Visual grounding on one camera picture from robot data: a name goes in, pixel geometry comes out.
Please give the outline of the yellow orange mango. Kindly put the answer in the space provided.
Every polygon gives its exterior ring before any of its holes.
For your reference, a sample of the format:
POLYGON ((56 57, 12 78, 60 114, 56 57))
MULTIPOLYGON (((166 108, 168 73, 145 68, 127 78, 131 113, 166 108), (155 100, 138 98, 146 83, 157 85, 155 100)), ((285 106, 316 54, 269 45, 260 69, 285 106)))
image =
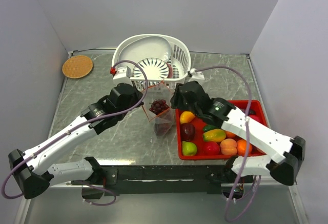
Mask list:
POLYGON ((190 123, 195 118, 195 115, 190 111, 183 111, 179 117, 180 124, 190 123))

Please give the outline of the clear zip top bag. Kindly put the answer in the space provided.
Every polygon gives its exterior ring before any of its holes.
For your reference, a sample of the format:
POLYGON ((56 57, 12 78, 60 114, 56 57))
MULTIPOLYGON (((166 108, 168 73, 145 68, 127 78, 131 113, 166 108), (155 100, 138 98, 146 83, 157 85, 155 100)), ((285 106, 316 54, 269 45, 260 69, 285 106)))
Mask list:
POLYGON ((142 93, 146 93, 142 109, 153 134, 164 136, 175 123, 175 114, 170 103, 173 92, 161 81, 147 89, 143 88, 142 93))

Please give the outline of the purple grape bunch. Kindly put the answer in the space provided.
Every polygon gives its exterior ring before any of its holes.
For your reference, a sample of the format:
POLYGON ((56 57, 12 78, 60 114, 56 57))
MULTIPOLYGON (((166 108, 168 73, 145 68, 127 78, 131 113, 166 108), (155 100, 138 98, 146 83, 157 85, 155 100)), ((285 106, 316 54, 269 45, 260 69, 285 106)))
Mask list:
POLYGON ((167 109, 169 109, 169 106, 168 106, 166 100, 157 99, 151 103, 151 107, 149 108, 149 111, 151 111, 155 115, 158 115, 158 114, 166 111, 167 109))

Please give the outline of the dark purple mangosteen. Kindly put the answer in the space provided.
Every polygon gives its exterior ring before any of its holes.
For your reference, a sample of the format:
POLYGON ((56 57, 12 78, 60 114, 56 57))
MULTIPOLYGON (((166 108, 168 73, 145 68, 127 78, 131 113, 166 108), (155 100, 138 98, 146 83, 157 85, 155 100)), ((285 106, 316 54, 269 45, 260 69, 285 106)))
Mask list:
POLYGON ((157 136, 165 135, 171 128, 171 123, 160 123, 154 125, 154 132, 157 136))

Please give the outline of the green pear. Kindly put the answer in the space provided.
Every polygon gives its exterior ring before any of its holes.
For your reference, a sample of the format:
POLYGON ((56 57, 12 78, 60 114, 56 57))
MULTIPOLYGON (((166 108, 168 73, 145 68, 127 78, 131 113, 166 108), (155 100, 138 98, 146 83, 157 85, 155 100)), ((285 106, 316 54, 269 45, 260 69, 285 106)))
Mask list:
POLYGON ((190 141, 182 141, 182 155, 194 156, 197 153, 197 146, 190 141))

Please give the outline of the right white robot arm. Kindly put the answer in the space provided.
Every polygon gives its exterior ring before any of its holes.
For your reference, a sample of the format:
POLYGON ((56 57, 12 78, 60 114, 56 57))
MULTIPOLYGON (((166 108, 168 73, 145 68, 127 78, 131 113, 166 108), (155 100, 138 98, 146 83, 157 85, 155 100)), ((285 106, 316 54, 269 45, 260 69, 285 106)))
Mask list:
POLYGON ((223 98, 210 98, 196 81, 177 85, 171 107, 190 111, 208 125, 236 134, 265 153, 264 156, 238 156, 230 159, 225 178, 236 182, 248 175, 270 175, 277 182, 292 186, 305 158, 305 139, 282 135, 246 116, 223 98))

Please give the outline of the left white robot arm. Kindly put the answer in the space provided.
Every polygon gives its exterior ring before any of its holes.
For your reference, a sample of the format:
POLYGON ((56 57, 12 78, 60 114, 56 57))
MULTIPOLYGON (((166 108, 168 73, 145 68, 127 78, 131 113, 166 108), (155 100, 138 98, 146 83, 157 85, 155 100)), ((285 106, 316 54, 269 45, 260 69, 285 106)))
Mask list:
POLYGON ((9 153, 10 174, 26 199, 35 198, 50 186, 70 180, 96 184, 102 169, 97 160, 87 157, 76 163, 56 164, 65 152, 123 120, 126 113, 143 105, 145 94, 134 85, 120 83, 110 94, 90 104, 73 122, 43 143, 9 153))

